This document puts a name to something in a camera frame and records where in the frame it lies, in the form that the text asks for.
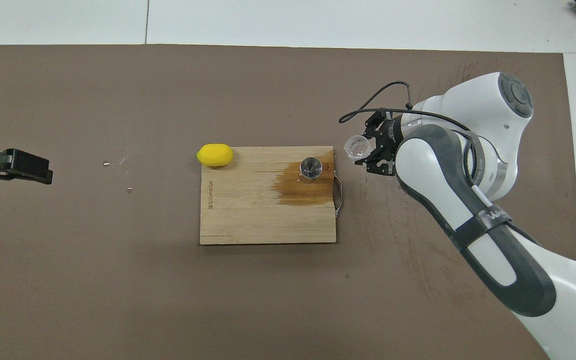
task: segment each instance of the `cutting board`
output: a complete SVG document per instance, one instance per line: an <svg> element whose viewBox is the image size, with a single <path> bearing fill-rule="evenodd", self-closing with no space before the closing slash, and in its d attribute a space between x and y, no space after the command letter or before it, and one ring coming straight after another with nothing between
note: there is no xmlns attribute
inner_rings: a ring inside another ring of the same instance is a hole
<svg viewBox="0 0 576 360"><path fill-rule="evenodd" d="M337 241L332 146L233 147L226 166L201 169L199 243L287 244ZM300 174L308 157L322 163Z"/></svg>

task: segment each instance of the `brown tabletop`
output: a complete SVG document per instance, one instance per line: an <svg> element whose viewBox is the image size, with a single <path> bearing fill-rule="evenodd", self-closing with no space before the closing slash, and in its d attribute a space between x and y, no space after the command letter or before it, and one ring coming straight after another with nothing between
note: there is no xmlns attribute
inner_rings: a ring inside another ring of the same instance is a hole
<svg viewBox="0 0 576 360"><path fill-rule="evenodd" d="M535 104L498 204L576 260L561 54L0 46L0 151L54 171L0 181L0 359L546 358L396 179L348 160L363 121L337 123L393 80L418 101L494 71ZM405 101L394 88L374 105ZM333 145L338 242L200 246L210 142Z"/></svg>

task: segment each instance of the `liquid spill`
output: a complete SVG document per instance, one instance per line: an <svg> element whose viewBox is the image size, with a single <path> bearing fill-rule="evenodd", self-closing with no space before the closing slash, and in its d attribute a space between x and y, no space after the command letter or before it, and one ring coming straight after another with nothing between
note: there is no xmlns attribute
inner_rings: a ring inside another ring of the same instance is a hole
<svg viewBox="0 0 576 360"><path fill-rule="evenodd" d="M279 200L279 205L307 207L309 205L323 205L332 201L335 176L333 152L328 151L313 156L319 159L322 165L321 175L318 178L311 180L301 175L302 160L290 162L277 175L271 189L277 192L275 199Z"/></svg>

